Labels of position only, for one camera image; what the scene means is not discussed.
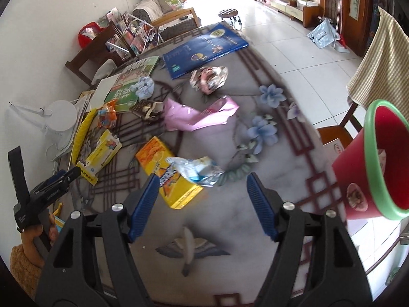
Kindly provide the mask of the brown fuzzy sleeve forearm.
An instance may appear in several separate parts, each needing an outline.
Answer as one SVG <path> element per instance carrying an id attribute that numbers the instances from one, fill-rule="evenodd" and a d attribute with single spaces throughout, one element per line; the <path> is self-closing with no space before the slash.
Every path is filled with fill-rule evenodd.
<path id="1" fill-rule="evenodd" d="M 23 244 L 14 246 L 10 254 L 10 272 L 23 291 L 35 299 L 44 259 L 34 244 L 25 248 Z"/>

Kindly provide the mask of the person's left hand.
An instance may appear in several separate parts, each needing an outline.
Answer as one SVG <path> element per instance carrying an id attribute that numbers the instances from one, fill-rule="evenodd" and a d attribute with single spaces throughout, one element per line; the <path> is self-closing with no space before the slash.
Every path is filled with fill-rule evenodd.
<path id="1" fill-rule="evenodd" d="M 49 213 L 49 222 L 46 224 L 46 227 L 41 224 L 33 225 L 23 231 L 21 234 L 22 244 L 27 246 L 34 245 L 34 239 L 39 238 L 41 234 L 47 235 L 51 245 L 57 239 L 59 232 L 55 224 L 55 216 L 52 213 Z"/>

